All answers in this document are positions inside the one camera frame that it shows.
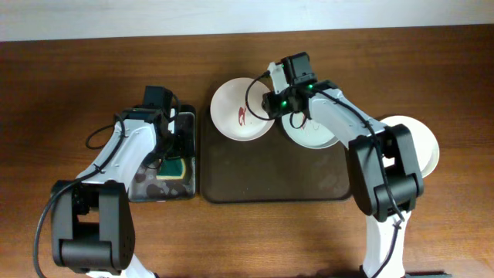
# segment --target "wooden table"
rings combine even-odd
[[[441,159],[405,237],[407,270],[494,276],[494,26],[356,29],[0,44],[0,266],[34,277],[32,240],[49,190],[97,155],[86,136],[162,85],[204,109],[215,90],[307,51],[320,79],[374,117],[426,123]],[[365,221],[338,203],[132,204],[136,254],[168,276],[313,276],[357,270]],[[49,219],[40,262],[51,258]]]

